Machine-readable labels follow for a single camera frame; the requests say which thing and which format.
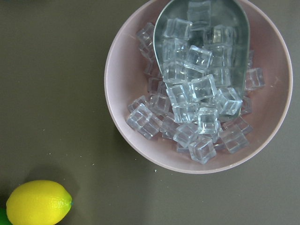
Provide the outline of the pink bowl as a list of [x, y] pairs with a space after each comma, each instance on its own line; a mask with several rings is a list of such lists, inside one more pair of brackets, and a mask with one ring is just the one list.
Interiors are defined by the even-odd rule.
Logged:
[[247, 0], [151, 0], [115, 37], [105, 97], [126, 141], [203, 174], [260, 152], [287, 113], [293, 72], [274, 23]]

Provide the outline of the steel ice scoop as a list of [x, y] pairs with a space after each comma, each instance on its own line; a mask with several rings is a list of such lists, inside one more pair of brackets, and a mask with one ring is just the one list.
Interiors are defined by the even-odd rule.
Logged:
[[240, 115], [249, 22], [236, 0], [172, 0], [154, 28], [154, 52], [179, 122], [201, 109]]

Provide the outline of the yellow lemon lower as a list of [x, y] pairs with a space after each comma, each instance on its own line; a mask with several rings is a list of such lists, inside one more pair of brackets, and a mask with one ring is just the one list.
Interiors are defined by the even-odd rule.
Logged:
[[6, 202], [14, 225], [55, 225], [70, 211], [73, 199], [59, 183], [34, 180], [17, 187]]

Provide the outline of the green lime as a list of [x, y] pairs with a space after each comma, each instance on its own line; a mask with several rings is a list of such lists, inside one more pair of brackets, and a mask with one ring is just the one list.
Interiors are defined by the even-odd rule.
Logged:
[[4, 208], [0, 208], [0, 225], [11, 225]]

